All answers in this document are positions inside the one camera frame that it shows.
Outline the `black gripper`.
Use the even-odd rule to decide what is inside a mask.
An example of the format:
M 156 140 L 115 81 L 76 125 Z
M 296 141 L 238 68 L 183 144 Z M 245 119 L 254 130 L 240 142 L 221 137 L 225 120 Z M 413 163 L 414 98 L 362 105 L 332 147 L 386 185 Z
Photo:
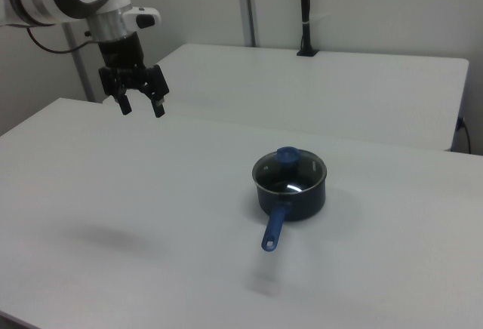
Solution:
M 111 69 L 142 68 L 137 76 L 137 90 L 150 100 L 155 117 L 161 118 L 165 114 L 163 104 L 169 87 L 159 65 L 144 68 L 144 53 L 138 34 L 134 32 L 115 41 L 99 42 L 98 47 L 105 63 L 98 70 L 105 95 L 117 102 L 123 115 L 129 114 L 131 105 L 127 88 Z

